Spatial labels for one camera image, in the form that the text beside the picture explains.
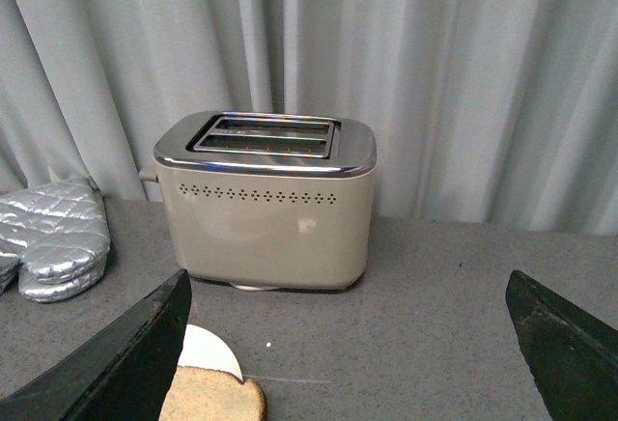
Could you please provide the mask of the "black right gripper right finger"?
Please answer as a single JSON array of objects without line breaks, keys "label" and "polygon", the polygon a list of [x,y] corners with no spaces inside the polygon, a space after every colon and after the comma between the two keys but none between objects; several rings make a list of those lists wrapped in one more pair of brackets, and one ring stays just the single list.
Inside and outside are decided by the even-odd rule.
[{"label": "black right gripper right finger", "polygon": [[550,417],[615,420],[617,330],[519,270],[505,299]]}]

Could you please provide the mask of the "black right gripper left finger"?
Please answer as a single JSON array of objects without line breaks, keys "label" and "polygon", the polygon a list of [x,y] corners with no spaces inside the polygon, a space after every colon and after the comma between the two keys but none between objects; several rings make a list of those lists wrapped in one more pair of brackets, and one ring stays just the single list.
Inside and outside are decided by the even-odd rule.
[{"label": "black right gripper left finger", "polygon": [[57,365],[1,402],[4,420],[156,420],[183,349],[182,269]]}]

